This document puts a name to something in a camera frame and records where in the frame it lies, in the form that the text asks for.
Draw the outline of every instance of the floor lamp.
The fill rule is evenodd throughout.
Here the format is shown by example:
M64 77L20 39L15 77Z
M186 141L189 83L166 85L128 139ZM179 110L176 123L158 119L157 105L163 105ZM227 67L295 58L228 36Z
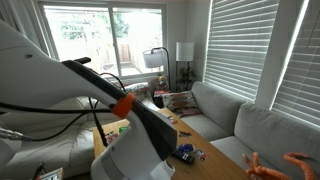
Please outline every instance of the floor lamp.
M169 53L168 50L164 47L152 48L151 50L143 52L144 62L147 68L156 68L160 67L167 63L167 72L168 72L168 85L170 86L170 68L169 68Z
M193 42L177 42L177 54L176 54L176 61L178 62L187 62L187 79L186 79L186 88L185 90L188 90L189 85L189 71L190 66L189 62L193 61L193 51L194 51L194 43Z

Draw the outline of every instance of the wooden table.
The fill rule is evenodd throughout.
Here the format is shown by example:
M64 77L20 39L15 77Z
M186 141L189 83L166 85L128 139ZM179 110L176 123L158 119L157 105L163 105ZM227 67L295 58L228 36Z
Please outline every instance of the wooden table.
M190 128L186 123L179 119L168 109L159 110L160 113L170 114L177 120L174 124L178 134L179 131L190 132L192 136L189 137L177 137L178 144L193 144L196 148L201 149L207 154L207 159L202 161L197 158L195 154L195 162L192 165L186 164L172 156L168 157L167 161L173 165L176 169L175 174L172 179L217 179L217 180L227 180L227 179L246 179L246 174L243 169L236 165L232 160L225 156L221 151L211 145L207 140L205 140L201 135ZM105 133L114 131L118 133L119 127L126 126L129 124L127 120L121 120L115 123L107 124L103 126ZM101 139L97 129L93 131L94 135L94 152L95 157L97 157L103 150L104 146L101 143Z

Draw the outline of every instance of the window blinds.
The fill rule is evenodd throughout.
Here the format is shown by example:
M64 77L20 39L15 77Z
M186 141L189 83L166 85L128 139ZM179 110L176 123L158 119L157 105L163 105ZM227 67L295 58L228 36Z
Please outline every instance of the window blinds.
M309 3L272 107L273 111L290 114L317 125L320 125L319 13L320 6L315 7Z
M255 99L278 4L213 1L204 82Z

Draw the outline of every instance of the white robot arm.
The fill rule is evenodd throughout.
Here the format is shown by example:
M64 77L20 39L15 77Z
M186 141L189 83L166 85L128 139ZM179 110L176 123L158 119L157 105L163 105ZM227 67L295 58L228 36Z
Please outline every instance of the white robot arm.
M80 63L50 59L2 21L0 32L1 111L12 111L7 104L45 108L77 96L93 97L109 106L127 96ZM165 159L176 148L172 124L137 100L126 118L129 128L93 162L93 179L170 179ZM15 142L0 138L1 154L12 156L19 146L12 145ZM8 161L3 157L0 163Z

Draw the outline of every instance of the window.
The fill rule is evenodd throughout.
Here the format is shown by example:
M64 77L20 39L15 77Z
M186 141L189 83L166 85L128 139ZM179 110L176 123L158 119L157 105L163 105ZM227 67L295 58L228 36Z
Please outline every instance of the window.
M40 7L59 60L90 57L86 66L120 78L164 70L146 68L142 56L143 51L163 47L164 6L42 2Z
M254 101L279 0L214 0L203 81Z
M310 1L272 110L320 125L320 6Z

